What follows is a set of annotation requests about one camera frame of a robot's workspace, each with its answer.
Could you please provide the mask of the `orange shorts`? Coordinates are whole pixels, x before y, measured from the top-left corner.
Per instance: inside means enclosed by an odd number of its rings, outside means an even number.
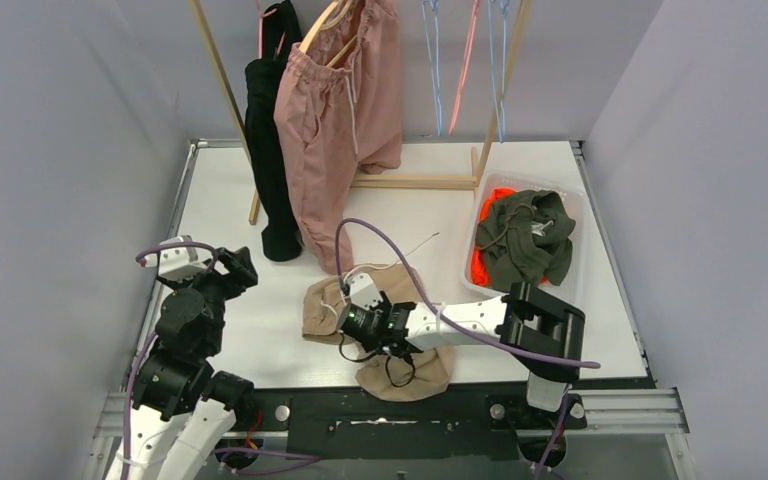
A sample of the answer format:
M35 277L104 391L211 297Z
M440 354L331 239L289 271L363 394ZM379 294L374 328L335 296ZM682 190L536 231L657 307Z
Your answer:
M489 197L481 204L476 233L481 233L483 238L473 245L468 264L468 278L474 285L487 288L491 286L491 278L485 265L482 251L483 246L492 240L492 237L494 236L493 231L497 230L497 227L486 227L484 226L484 223L495 203L515 193L516 190L511 188L495 188L491 191Z

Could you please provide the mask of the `pink shorts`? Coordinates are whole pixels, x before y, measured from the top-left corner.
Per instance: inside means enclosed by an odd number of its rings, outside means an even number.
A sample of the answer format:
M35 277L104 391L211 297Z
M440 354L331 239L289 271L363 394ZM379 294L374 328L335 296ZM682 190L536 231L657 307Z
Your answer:
M356 173L401 164L403 66L399 6L355 1L290 51L274 109L292 213L323 271L352 267L336 231Z

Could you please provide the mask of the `light blue wire hanger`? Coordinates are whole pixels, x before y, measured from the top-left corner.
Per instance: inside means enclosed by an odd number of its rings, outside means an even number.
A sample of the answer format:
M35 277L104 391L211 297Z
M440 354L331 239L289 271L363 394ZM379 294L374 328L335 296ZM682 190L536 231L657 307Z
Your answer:
M493 108L496 119L496 139L504 142L507 130L505 105L505 76L507 74L506 57L508 54L508 25L511 0L489 0L486 2L489 62Z

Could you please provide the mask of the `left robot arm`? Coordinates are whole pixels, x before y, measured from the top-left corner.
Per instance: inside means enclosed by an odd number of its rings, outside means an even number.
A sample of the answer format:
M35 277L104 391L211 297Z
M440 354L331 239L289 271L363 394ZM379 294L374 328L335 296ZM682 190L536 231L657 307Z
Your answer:
M251 381L216 370L226 303L258 283L248 248L216 248L188 236L135 257L169 289L129 373L121 443L109 479L193 479L225 433L262 414Z

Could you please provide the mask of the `wooden hanger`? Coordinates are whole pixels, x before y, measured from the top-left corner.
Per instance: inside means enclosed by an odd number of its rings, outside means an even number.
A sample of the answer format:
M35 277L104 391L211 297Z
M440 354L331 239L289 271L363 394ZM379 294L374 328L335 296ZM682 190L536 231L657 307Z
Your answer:
M363 1L329 3L296 47L298 69L348 69L350 56L360 46L363 7Z

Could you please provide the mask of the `beige shorts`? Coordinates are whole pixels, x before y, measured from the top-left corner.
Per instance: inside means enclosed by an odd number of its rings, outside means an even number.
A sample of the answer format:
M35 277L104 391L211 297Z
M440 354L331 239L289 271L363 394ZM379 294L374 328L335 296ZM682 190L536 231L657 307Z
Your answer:
M413 354L411 362L386 355L371 357L354 338L338 332L344 306L336 277L309 286L303 299L302 337L335 345L342 357L357 364L355 380L366 393L388 402L414 402L447 390L454 372L454 348Z

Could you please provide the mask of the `olive green shorts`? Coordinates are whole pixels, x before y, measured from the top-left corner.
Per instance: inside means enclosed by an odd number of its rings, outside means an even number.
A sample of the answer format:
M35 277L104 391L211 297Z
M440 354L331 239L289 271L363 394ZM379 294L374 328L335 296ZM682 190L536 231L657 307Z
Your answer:
M482 240L476 233L473 245ZM493 205L484 226L497 227L483 246L489 288L507 291L514 283L560 286L572 266L577 222L555 190L516 190Z

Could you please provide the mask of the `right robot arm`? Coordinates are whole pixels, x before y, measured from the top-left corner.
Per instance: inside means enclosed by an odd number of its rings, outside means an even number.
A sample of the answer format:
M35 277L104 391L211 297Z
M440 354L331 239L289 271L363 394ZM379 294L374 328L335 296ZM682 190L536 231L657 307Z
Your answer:
M583 369L586 316L582 310L535 286L473 303L394 302L374 287L350 289L337 317L339 333L364 352L396 358L411 371L418 355L443 347L483 345L514 356L528 371L522 411L531 424L550 425Z

